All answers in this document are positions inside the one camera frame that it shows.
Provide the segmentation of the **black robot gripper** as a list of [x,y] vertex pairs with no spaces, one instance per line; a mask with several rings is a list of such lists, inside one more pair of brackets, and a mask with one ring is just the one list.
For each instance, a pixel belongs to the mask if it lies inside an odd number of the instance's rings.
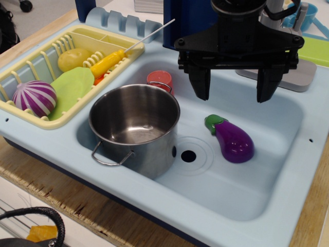
[[270,100],[283,74],[296,69],[304,40],[297,34],[268,27],[261,14],[276,22],[295,13],[271,10],[268,1],[211,1],[217,22],[206,30],[174,42],[179,68],[189,74],[196,96],[209,99],[211,69],[258,69],[257,102]]

